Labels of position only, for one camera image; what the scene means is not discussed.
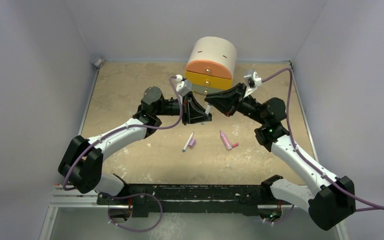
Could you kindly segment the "purple pen cap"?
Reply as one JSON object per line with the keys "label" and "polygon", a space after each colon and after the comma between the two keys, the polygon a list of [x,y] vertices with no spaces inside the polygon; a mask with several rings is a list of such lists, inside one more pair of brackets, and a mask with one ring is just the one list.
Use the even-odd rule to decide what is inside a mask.
{"label": "purple pen cap", "polygon": [[191,141],[189,142],[188,146],[189,146],[190,148],[193,148],[195,144],[196,144],[196,139],[195,139],[195,138],[192,138]]}

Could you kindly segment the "pink marker pen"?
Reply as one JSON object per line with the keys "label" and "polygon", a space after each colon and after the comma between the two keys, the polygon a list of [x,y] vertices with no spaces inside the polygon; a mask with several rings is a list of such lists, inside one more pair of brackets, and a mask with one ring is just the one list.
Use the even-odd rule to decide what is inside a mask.
{"label": "pink marker pen", "polygon": [[224,145],[224,147],[230,151],[233,147],[232,147],[232,144],[230,143],[227,135],[223,132],[223,131],[220,131],[219,132],[219,136],[220,136],[220,139]]}

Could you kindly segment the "white pen green tip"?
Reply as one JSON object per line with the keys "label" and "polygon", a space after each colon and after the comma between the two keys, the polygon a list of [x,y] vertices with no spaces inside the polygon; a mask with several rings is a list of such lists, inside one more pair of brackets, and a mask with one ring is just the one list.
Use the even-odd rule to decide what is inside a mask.
{"label": "white pen green tip", "polygon": [[209,115],[210,111],[211,111],[211,105],[208,103],[207,106],[206,106],[206,109],[205,109],[205,114]]}

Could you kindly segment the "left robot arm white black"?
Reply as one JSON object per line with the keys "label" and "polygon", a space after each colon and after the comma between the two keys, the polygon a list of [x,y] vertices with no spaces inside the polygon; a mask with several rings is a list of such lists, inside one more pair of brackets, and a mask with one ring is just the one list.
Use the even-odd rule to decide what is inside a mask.
{"label": "left robot arm white black", "polygon": [[176,124],[210,122],[212,115],[195,99],[191,91],[178,99],[165,99],[162,91],[149,87],[144,91],[137,113],[126,123],[95,137],[74,137],[58,166],[64,177],[63,189],[78,190],[85,194],[97,191],[108,194],[118,205],[126,203],[129,191],[126,183],[115,174],[104,174],[103,163],[124,147],[151,136],[161,130],[159,116],[178,117]]}

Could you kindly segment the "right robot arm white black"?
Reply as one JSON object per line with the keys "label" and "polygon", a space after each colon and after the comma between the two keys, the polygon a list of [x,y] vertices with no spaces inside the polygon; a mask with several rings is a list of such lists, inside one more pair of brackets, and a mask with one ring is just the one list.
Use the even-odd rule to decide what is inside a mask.
{"label": "right robot arm white black", "polygon": [[354,182],[347,176],[336,174],[321,166],[292,138],[283,127],[287,118],[286,104],[272,97],[259,103],[246,95],[246,85],[210,93],[205,101],[227,117],[239,112],[261,124],[254,130],[257,142],[285,162],[305,183],[293,184],[282,177],[266,180],[260,196],[268,204],[283,200],[305,210],[312,221],[328,231],[356,212],[356,201],[346,192],[355,193]]}

